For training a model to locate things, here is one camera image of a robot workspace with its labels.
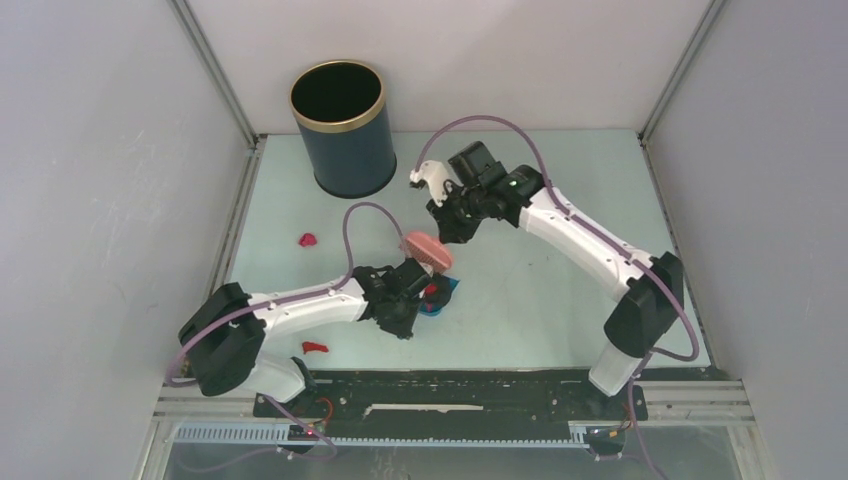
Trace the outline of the blue plastic dustpan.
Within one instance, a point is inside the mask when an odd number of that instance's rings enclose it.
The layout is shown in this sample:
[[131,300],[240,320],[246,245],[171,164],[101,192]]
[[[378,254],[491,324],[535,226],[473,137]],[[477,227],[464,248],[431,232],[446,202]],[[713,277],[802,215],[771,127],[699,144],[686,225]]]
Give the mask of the blue plastic dustpan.
[[459,285],[459,281],[449,276],[436,274],[432,277],[430,284],[437,285],[438,292],[434,295],[426,296],[424,294],[425,289],[423,290],[419,314],[427,317],[435,317],[450,303],[453,293]]

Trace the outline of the small pink paper ball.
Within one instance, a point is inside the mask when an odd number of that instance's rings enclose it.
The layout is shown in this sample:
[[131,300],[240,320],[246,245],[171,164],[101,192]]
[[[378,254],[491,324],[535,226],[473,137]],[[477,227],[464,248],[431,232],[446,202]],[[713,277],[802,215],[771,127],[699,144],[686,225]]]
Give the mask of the small pink paper ball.
[[298,239],[298,245],[302,248],[314,247],[317,243],[317,238],[312,233],[304,233]]

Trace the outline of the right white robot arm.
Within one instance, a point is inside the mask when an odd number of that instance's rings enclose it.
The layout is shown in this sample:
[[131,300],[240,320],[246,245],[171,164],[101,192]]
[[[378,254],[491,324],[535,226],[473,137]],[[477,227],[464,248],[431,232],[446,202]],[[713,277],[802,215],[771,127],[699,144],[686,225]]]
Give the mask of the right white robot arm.
[[427,189],[427,211],[445,244],[466,244],[482,221],[506,221],[556,248],[595,279],[616,306],[603,325],[606,344],[581,392],[585,411],[606,418],[622,403],[621,390],[658,340],[683,317],[680,259],[654,256],[621,240],[551,186],[539,168],[507,170],[480,141],[448,162],[427,160],[410,173]]

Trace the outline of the pink hand brush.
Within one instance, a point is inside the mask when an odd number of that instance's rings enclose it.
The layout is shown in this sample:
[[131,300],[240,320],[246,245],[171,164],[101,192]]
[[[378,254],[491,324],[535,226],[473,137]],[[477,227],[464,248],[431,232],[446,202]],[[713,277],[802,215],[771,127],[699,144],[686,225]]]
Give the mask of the pink hand brush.
[[436,237],[422,231],[411,231],[405,235],[404,243],[411,257],[429,265],[435,272],[444,273],[453,266],[452,253]]

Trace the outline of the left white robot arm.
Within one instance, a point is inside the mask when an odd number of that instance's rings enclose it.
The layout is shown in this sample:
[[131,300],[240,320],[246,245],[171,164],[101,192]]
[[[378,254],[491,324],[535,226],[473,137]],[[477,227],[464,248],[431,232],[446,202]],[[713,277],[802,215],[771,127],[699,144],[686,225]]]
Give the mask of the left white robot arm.
[[270,395],[292,416],[304,416],[315,406],[316,390],[304,362],[288,353],[290,338],[325,325],[372,320],[407,340],[433,274],[431,266],[407,258],[396,267],[355,267],[335,282],[285,293],[249,294],[232,282],[206,300],[178,340],[203,395],[248,389]]

